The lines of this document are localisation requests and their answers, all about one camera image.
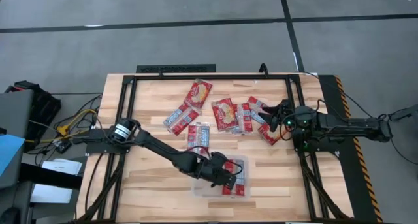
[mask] black metal frame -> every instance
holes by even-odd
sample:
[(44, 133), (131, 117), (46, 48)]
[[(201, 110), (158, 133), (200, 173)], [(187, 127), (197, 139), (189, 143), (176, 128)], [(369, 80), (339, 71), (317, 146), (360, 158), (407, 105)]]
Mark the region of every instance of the black metal frame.
[[(194, 80), (196, 78), (203, 78), (207, 80), (239, 80), (239, 79), (241, 80), (284, 80), (286, 84), (286, 89), (287, 89), (287, 96), (291, 100), (291, 106), (295, 108), (295, 100), (293, 98), (293, 90), (291, 87), (292, 83), (296, 85), (299, 105), (305, 105), (304, 97), (302, 93), (302, 86), (300, 85), (300, 78), (298, 74), (269, 74), (267, 67), (264, 64), (261, 65), (259, 72), (262, 72), (263, 74), (234, 74), (234, 75), (231, 75), (231, 74), (190, 74), (190, 75), (159, 74), (159, 75), (152, 75), (152, 76), (125, 75), (123, 77), (115, 123), (121, 118), (122, 110), (123, 110), (123, 103), (124, 103), (126, 91), (127, 91), (127, 86), (130, 83), (132, 84), (132, 87), (131, 87), (129, 104), (128, 104), (128, 109), (127, 109), (127, 117), (128, 118), (132, 117), (134, 101), (135, 101), (135, 93), (137, 90), (137, 82), (139, 80)], [(120, 154), (121, 163), (118, 163), (118, 164), (122, 164), (122, 165), (124, 164), (125, 156), (126, 156), (125, 153)], [(316, 154), (313, 152), (310, 157), (311, 157), (311, 162), (313, 166), (313, 175), (315, 176), (315, 179), (317, 180), (318, 184), (321, 186), (321, 175), (319, 173), (319, 166), (318, 166)], [(108, 158), (106, 174), (104, 176), (104, 186), (108, 183), (111, 177), (112, 167), (114, 164), (114, 158), (115, 158), (115, 154), (111, 153)], [(300, 156), (301, 168), (304, 163), (306, 163), (306, 158), (304, 156)], [(312, 190), (311, 190), (309, 178), (303, 173), (303, 169), (302, 169), (302, 176), (304, 180), (304, 188), (306, 191), (306, 198), (308, 202), (310, 218), (311, 220), (315, 220), (316, 213), (315, 213), (315, 205), (314, 205), (314, 200), (313, 200), (314, 198), (312, 197)], [(112, 209), (111, 209), (111, 214), (110, 214), (110, 219), (113, 219), (113, 220), (116, 219), (116, 213), (118, 210), (121, 179), (122, 179), (122, 176), (120, 176), (115, 183), (115, 192), (114, 192), (114, 196), (112, 200)], [(328, 209), (324, 200), (322, 199), (322, 197), (319, 197), (319, 200), (321, 202), (322, 216), (324, 218), (329, 218)], [(106, 205), (106, 200), (104, 200), (104, 202), (99, 207), (99, 213), (97, 216), (98, 220), (104, 218), (105, 205)]]

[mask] wooden table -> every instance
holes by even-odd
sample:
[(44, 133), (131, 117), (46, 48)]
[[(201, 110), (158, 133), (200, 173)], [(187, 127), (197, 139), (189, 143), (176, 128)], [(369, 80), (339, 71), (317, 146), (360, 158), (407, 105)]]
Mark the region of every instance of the wooden table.
[[(104, 128), (114, 124), (123, 74), (109, 74), (104, 87), (99, 118)], [(306, 105), (315, 108), (323, 94), (319, 80), (300, 75)], [(232, 136), (217, 131), (210, 103), (230, 97), (244, 103), (254, 96), (270, 106), (287, 98), (283, 80), (211, 80), (213, 88), (195, 121), (211, 123), (210, 150), (225, 155), (245, 155), (249, 160), (251, 198), (247, 201), (219, 202), (194, 197), (191, 178), (179, 173), (170, 161), (140, 147), (129, 152), (123, 171), (117, 222), (134, 221), (308, 221), (306, 194), (298, 156), (291, 141), (279, 140), (270, 146), (259, 135)], [(142, 128), (178, 150), (186, 149), (187, 130), (170, 134), (163, 120), (177, 109), (190, 89), (192, 80), (139, 81), (133, 117)], [(297, 99), (296, 88), (293, 93)], [(126, 115), (129, 94), (125, 100)], [(326, 112), (321, 105), (320, 112)], [(253, 121), (253, 128), (259, 124)], [(86, 190), (98, 155), (88, 158), (77, 204), (77, 214), (84, 213)], [(353, 216), (346, 183), (339, 160), (330, 153), (317, 153), (323, 186), (334, 202)], [(99, 163), (88, 197), (89, 206), (102, 189), (107, 163), (104, 155)], [(313, 196), (320, 216), (320, 205), (314, 188)], [(112, 192), (108, 196), (105, 217), (110, 215)]]

